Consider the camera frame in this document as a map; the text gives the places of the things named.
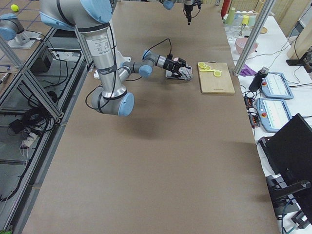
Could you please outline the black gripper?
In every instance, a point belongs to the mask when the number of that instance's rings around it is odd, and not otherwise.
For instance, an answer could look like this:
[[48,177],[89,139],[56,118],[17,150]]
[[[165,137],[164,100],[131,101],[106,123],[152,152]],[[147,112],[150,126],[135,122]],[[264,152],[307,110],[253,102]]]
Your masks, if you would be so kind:
[[[173,55],[168,55],[165,59],[163,68],[167,71],[172,72],[170,78],[172,79],[182,79],[182,80],[191,80],[192,73],[189,70],[192,68],[191,66],[185,64],[185,60],[181,58],[177,58],[177,61],[172,60]],[[189,69],[186,71],[179,71],[179,69]]]
[[191,12],[193,11],[194,7],[197,6],[198,9],[201,9],[202,1],[201,0],[184,0],[183,1],[184,12],[186,13],[187,24],[190,25],[192,22],[192,15]]

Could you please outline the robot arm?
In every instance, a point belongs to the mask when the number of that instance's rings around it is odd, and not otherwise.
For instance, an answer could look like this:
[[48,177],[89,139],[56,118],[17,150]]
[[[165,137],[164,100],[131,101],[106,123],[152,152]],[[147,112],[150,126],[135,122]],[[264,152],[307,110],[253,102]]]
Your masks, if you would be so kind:
[[123,82],[133,73],[148,77],[154,66],[178,79],[185,79],[191,73],[185,60],[173,60],[171,54],[164,57],[150,50],[143,53],[141,62],[125,61],[118,65],[110,24],[113,11],[108,0],[42,0],[39,12],[43,23],[83,34],[101,81],[93,91],[91,109],[100,113],[125,117],[132,112],[134,95]]
[[[165,9],[171,10],[174,4],[176,3],[176,0],[160,0],[159,2],[162,3]],[[182,3],[183,14],[185,15],[187,19],[187,24],[190,25],[192,22],[192,18],[193,18],[192,11],[194,7],[197,6],[199,9],[198,11],[199,13],[201,10],[202,1],[201,0],[183,0],[182,2],[183,2]]]

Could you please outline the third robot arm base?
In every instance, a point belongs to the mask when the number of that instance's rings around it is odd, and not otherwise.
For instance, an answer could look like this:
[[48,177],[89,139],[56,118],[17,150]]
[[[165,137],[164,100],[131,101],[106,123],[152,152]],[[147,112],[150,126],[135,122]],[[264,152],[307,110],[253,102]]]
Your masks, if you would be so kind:
[[0,16],[0,35],[13,49],[30,49],[38,38],[38,33],[26,31],[13,13]]

